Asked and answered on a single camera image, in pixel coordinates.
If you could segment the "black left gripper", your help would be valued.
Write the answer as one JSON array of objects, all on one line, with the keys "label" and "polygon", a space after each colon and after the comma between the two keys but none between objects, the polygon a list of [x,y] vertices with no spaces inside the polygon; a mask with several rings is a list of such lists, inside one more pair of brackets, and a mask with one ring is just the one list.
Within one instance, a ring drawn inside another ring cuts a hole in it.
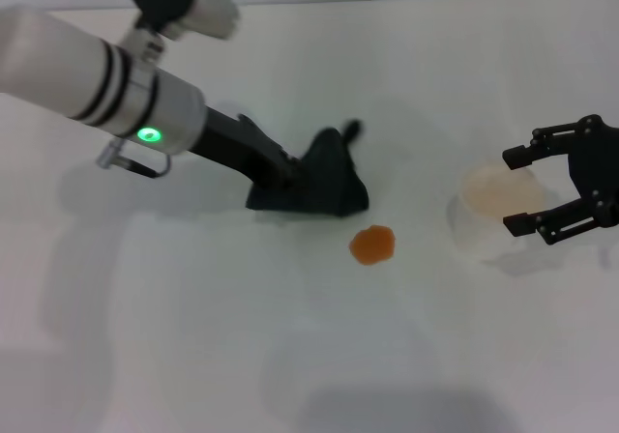
[{"label": "black left gripper", "polygon": [[305,181],[302,162],[243,114],[232,118],[207,107],[204,127],[190,152],[243,174],[260,188],[292,190]]}]

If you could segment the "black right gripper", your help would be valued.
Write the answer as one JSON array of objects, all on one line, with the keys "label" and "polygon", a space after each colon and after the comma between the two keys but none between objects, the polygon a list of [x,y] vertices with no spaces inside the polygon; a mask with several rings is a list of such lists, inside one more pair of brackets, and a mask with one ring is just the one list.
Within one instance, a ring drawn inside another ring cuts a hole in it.
[{"label": "black right gripper", "polygon": [[505,216],[503,224],[514,237],[538,233],[547,245],[555,245],[618,225],[618,129],[605,124],[599,115],[534,129],[528,146],[505,150],[502,159],[516,170],[566,154],[580,198],[546,211]]}]

